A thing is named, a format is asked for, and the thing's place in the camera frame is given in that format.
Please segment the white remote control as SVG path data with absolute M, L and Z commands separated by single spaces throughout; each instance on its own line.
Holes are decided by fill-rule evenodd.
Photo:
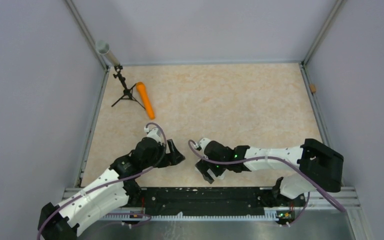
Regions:
M 222 174 L 220 174 L 218 177 L 217 177 L 217 179 L 219 179 L 219 180 L 224 180 L 225 179 L 225 177 L 226 177 L 226 171 L 224 171 Z

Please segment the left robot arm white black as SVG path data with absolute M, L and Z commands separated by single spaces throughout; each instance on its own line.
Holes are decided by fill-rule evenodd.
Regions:
M 152 169 L 176 166 L 186 157 L 172 139 L 144 137 L 135 149 L 120 156 L 92 183 L 57 204 L 47 203 L 38 223 L 38 240 L 76 240 L 116 208 L 134 207 L 141 188 L 136 179 Z

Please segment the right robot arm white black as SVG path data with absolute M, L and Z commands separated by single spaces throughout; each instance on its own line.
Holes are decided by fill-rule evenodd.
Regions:
M 188 141 L 188 146 L 203 164 L 202 175 L 209 183 L 222 178 L 225 171 L 235 173 L 261 170 L 294 171 L 281 177 L 273 192 L 279 206 L 287 206 L 299 195 L 319 191 L 320 194 L 338 193 L 342 188 L 344 157 L 337 151 L 313 139 L 302 145 L 284 148 L 259 148 L 238 145 L 224 146 L 209 138 Z

